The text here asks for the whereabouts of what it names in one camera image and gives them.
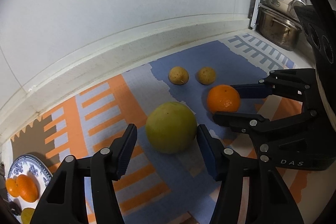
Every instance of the yellow fruit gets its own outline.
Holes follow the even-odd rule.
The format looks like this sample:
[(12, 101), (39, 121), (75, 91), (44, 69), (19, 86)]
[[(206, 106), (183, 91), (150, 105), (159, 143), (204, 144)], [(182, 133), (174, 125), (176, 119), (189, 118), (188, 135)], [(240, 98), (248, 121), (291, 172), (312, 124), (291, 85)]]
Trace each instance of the yellow fruit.
[(168, 102), (148, 116), (145, 129), (150, 144), (156, 150), (173, 154), (191, 145), (196, 136), (197, 122), (187, 106)]
[(35, 209), (33, 208), (24, 208), (21, 213), (22, 224), (29, 224), (33, 217), (34, 212), (35, 212)]
[(7, 192), (13, 198), (17, 198), (19, 196), (19, 191), (18, 191), (18, 188), (16, 186), (15, 179), (12, 179), (12, 178), (6, 179), (6, 189), (7, 189)]
[(169, 80), (175, 85), (184, 85), (189, 80), (189, 74), (182, 67), (174, 67), (169, 71)]
[(23, 200), (32, 203), (38, 199), (39, 194), (37, 187), (30, 177), (19, 175), (16, 179), (16, 186)]
[(204, 67), (198, 71), (197, 77), (201, 84), (210, 85), (216, 80), (216, 72), (211, 67)]

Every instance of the orange on plate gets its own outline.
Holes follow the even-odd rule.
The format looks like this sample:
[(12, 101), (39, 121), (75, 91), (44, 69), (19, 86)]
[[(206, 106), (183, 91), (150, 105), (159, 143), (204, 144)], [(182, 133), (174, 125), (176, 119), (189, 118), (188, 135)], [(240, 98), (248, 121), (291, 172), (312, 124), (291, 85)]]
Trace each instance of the orange on plate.
[(16, 182), (15, 179), (9, 178), (6, 179), (6, 189), (7, 192), (13, 197), (13, 198), (17, 198), (20, 194), (19, 194), (19, 190), (16, 186)]
[(207, 105), (212, 113), (236, 112), (240, 106), (240, 96), (238, 91), (229, 85), (214, 86), (209, 91)]
[(38, 199), (39, 194), (37, 187), (30, 177), (26, 175), (19, 175), (16, 179), (16, 186), (20, 197), (22, 197), (24, 201), (32, 203)]

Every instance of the plate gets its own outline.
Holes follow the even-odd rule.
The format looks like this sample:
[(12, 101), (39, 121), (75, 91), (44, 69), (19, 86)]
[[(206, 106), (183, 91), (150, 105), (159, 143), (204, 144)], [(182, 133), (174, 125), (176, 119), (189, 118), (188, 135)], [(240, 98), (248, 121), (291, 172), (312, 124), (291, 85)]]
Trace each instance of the plate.
[(38, 158), (30, 154), (24, 154), (18, 157), (11, 165), (7, 178), (17, 178), (19, 175), (28, 175), (35, 182), (39, 198), (33, 203), (24, 201), (20, 196), (17, 198), (7, 194), (9, 201), (14, 201), (21, 209), (24, 208), (36, 208), (36, 205), (43, 194), (45, 188), (51, 180), (52, 174), (48, 168)]

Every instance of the screw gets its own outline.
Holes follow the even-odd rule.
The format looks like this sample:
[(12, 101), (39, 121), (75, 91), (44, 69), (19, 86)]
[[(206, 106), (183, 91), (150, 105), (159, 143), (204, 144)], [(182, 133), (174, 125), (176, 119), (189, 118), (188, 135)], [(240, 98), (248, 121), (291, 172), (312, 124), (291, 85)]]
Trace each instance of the screw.
[(105, 147), (102, 150), (100, 150), (100, 153), (103, 154), (103, 155), (106, 155), (106, 154), (110, 153), (110, 149)]
[(310, 115), (312, 115), (313, 117), (315, 117), (315, 116), (317, 115), (316, 110), (311, 110), (311, 111), (310, 111)]
[(268, 145), (265, 144), (265, 143), (260, 145), (260, 151), (261, 152), (267, 152), (268, 151)]
[(231, 148), (225, 148), (225, 149), (224, 149), (224, 153), (225, 153), (226, 155), (232, 155), (232, 154), (233, 154), (233, 150), (232, 150)]
[(250, 126), (252, 126), (252, 127), (254, 127), (254, 126), (256, 126), (257, 125), (257, 121), (256, 120), (251, 120), (250, 121)]
[(268, 161), (269, 161), (269, 158), (268, 158), (266, 155), (261, 155), (261, 156), (260, 156), (260, 159), (261, 159), (263, 162), (268, 162)]
[(66, 162), (72, 162), (74, 160), (74, 157), (72, 155), (69, 155), (65, 158)]

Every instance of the brown fruit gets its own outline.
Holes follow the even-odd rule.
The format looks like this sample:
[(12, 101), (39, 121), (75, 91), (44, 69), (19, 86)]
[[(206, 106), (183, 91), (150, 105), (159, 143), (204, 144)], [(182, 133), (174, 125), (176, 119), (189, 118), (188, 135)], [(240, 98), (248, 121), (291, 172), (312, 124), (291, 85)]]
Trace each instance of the brown fruit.
[(20, 197), (22, 197), (23, 200), (32, 203), (38, 199), (39, 194), (37, 187), (30, 177), (19, 175), (16, 179), (16, 185)]
[(13, 198), (17, 198), (19, 196), (19, 191), (18, 191), (18, 188), (16, 186), (15, 179), (12, 179), (12, 178), (6, 179), (6, 189), (7, 189), (7, 192)]
[(189, 74), (182, 67), (174, 67), (169, 71), (169, 80), (175, 85), (184, 85), (189, 80)]
[(204, 67), (198, 71), (197, 77), (201, 84), (210, 85), (216, 80), (216, 72), (211, 67)]

